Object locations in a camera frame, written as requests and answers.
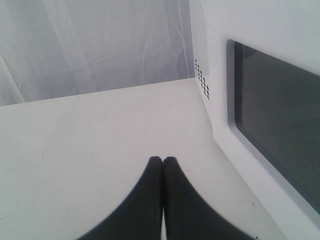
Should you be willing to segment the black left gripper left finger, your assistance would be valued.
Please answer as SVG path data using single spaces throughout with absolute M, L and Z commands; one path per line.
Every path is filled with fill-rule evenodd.
M 81 240 L 160 240 L 163 162 L 152 156 L 123 202 Z

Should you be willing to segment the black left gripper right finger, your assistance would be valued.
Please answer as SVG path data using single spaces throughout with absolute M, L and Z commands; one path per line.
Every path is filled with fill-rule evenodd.
M 163 161 L 164 219 L 168 240 L 249 240 L 198 194 L 178 160 Z

